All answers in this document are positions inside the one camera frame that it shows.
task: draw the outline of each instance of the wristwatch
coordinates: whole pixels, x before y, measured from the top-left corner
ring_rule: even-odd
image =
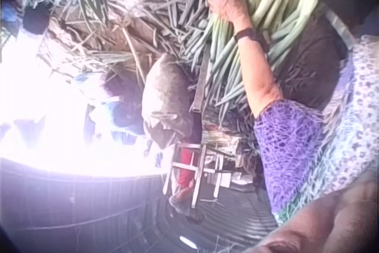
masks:
[[[257,41],[261,45],[262,50],[265,53],[268,53],[268,51],[269,51],[268,43],[266,42],[264,36],[261,33],[255,31],[254,28],[250,27],[250,28],[246,28],[242,31],[239,31],[235,35],[235,40],[236,40],[236,42],[238,42],[240,39],[242,39],[244,37],[249,37],[250,40]]]

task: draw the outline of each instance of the white chair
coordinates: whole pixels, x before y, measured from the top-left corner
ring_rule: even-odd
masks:
[[[183,164],[180,162],[175,162],[175,158],[178,157],[180,154],[180,150],[182,148],[190,149],[192,150],[192,159],[191,163],[188,164]],[[199,153],[200,157],[197,159],[198,160],[198,166],[194,165],[194,154]],[[205,168],[205,157],[207,155],[213,155],[214,160],[215,160],[215,166],[214,169],[212,168]],[[210,173],[210,174],[217,174],[217,181],[216,181],[216,186],[214,188],[214,193],[213,196],[217,198],[219,196],[219,189],[221,185],[221,178],[223,173],[229,173],[230,171],[225,171],[223,170],[223,165],[224,165],[224,159],[225,158],[232,158],[232,155],[226,154],[224,152],[221,152],[217,149],[214,149],[210,147],[209,145],[196,145],[196,144],[189,144],[189,143],[179,143],[175,145],[175,152],[174,155],[171,158],[171,163],[169,167],[168,174],[166,176],[166,181],[165,185],[163,186],[163,194],[167,194],[167,190],[169,187],[169,183],[171,180],[171,175],[172,175],[172,168],[181,168],[181,169],[188,169],[195,171],[195,188],[194,188],[194,193],[192,197],[192,203],[191,207],[194,209],[197,204],[197,199],[198,195],[200,192],[200,184],[201,184],[201,179],[203,177],[203,173]]]

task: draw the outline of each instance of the red object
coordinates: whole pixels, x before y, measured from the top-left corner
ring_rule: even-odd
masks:
[[[186,148],[181,149],[180,162],[190,165],[192,158],[192,151]],[[194,165],[196,163],[196,154],[194,156]],[[189,187],[191,180],[195,177],[195,171],[180,169],[178,184],[181,187]]]

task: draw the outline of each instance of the bag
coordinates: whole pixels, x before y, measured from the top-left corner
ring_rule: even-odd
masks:
[[[145,134],[161,149],[190,137],[189,80],[175,59],[162,55],[146,78],[142,96]]]

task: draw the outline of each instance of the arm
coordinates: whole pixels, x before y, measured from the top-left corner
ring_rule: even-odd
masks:
[[[253,27],[245,0],[208,0],[212,10],[233,23],[235,33]],[[282,98],[271,68],[258,42],[247,37],[238,41],[242,81],[253,115]]]
[[[350,187],[303,207],[246,253],[366,252],[377,242],[377,197],[377,173],[365,173]]]

